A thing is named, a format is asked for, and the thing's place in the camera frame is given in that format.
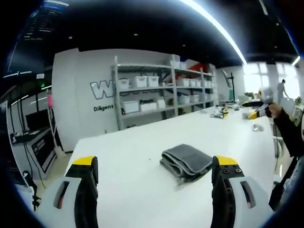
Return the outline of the person's right hand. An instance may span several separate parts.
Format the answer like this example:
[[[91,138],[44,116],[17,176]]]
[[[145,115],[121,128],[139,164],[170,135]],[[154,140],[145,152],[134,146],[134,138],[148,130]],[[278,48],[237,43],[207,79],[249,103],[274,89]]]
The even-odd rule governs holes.
[[[272,103],[269,105],[269,110],[271,112],[272,117],[277,118],[282,111],[282,107],[276,103]]]

